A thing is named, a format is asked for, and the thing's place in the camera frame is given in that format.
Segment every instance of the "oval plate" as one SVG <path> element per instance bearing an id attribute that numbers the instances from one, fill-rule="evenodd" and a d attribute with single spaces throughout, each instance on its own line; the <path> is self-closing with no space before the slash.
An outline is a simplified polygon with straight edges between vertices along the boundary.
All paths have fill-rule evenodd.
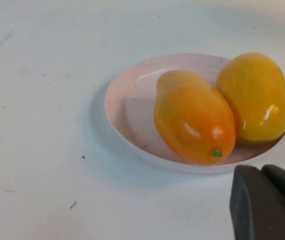
<path id="1" fill-rule="evenodd" d="M 138 63 L 109 85 L 104 102 L 107 118 L 120 138 L 139 156 L 172 170 L 217 174 L 233 171 L 240 162 L 248 164 L 265 155 L 280 139 L 262 146 L 237 145 L 232 154 L 219 164 L 194 165 L 187 163 L 165 144 L 154 124 L 156 83 L 161 74 L 170 70 L 193 71 L 216 86 L 218 72 L 229 61 L 219 56 L 184 53 Z"/>

